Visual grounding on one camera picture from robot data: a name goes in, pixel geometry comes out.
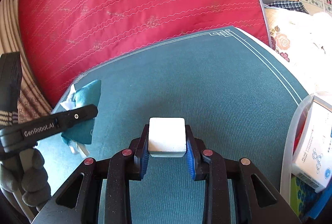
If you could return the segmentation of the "grey gloved left hand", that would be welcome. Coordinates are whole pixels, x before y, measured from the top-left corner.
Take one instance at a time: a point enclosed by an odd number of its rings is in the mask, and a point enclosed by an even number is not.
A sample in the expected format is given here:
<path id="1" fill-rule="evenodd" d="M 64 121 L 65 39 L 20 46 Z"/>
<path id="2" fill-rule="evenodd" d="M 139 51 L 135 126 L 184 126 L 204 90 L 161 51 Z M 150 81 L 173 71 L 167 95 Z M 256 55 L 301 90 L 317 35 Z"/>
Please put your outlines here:
<path id="1" fill-rule="evenodd" d="M 21 186 L 25 193 L 22 195 L 23 202 L 41 211 L 51 198 L 51 188 L 48 174 L 44 168 L 44 157 L 38 149 L 33 149 L 32 167 L 28 169 L 21 180 Z M 1 163 L 1 188 L 3 193 L 14 193 L 18 190 L 19 183 L 14 174 Z"/>

